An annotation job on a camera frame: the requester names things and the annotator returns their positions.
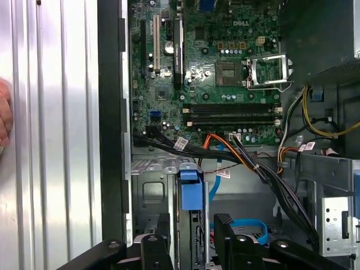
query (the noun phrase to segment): silver metal sheet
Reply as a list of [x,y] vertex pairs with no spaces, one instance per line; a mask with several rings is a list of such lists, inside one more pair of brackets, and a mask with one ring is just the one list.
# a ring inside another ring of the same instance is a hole
[[[319,235],[321,254],[324,257],[346,256],[355,253],[354,235],[352,233],[352,197],[322,198]],[[349,238],[342,237],[342,211],[349,212],[348,228]]]
[[202,172],[201,168],[197,166],[194,159],[188,158],[174,158],[168,156],[170,159],[140,159],[134,160],[131,165],[131,174],[140,175],[143,172],[163,172],[164,174],[177,174],[180,170],[198,170]]
[[[296,154],[288,154],[291,159],[289,169],[295,169]],[[353,191],[353,173],[358,169],[360,160],[343,157],[320,155],[301,155],[302,179],[317,182],[322,185],[338,188],[343,191]]]
[[0,2],[15,128],[0,162],[1,269],[56,269],[101,237],[97,2]]

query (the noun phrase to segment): chip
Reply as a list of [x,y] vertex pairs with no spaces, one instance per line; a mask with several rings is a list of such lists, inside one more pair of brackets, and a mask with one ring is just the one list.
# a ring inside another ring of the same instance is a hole
[[217,86],[241,86],[241,63],[240,62],[217,62],[216,63]]
[[240,49],[242,49],[242,50],[246,49],[246,43],[245,42],[240,42],[239,45],[240,45]]
[[235,43],[229,42],[229,49],[234,50],[235,49]]
[[168,87],[157,86],[155,87],[155,99],[156,100],[167,100],[169,98]]
[[195,28],[195,40],[197,41],[205,40],[205,29],[203,27]]
[[218,42],[218,50],[224,49],[224,43]]
[[168,19],[169,18],[169,11],[168,10],[162,10],[161,11],[161,18]]

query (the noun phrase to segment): dell logo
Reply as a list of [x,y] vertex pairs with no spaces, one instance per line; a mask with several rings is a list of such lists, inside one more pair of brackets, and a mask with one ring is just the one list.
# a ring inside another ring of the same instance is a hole
[[232,25],[233,26],[249,26],[249,22],[248,21],[233,21]]

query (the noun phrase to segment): metal bracket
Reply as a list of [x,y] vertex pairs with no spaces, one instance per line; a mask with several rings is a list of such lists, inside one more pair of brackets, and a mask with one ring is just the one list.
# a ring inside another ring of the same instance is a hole
[[321,199],[318,220],[320,252],[324,257],[347,256],[354,253],[352,197]]
[[[280,60],[281,68],[279,70],[280,79],[279,80],[267,80],[264,83],[259,83],[257,78],[257,63],[258,61],[271,61],[271,60]],[[249,68],[249,77],[246,79],[246,85],[248,90],[259,90],[257,87],[260,86],[269,86],[273,84],[283,84],[288,83],[289,76],[293,73],[293,69],[289,69],[293,62],[286,57],[285,53],[279,53],[276,55],[269,56],[260,56],[246,59],[246,65]]]

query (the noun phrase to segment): screw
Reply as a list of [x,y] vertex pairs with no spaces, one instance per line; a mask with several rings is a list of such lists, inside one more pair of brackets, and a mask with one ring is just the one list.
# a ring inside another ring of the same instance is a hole
[[279,241],[277,243],[277,245],[279,245],[281,248],[287,248],[289,245],[286,243],[286,242],[283,242],[283,241]]
[[242,235],[236,236],[236,239],[238,239],[240,242],[245,242],[246,241],[246,237],[242,236]]
[[118,246],[120,246],[119,243],[117,243],[115,241],[111,242],[110,245],[109,245],[109,247],[112,248],[112,249],[117,248]]

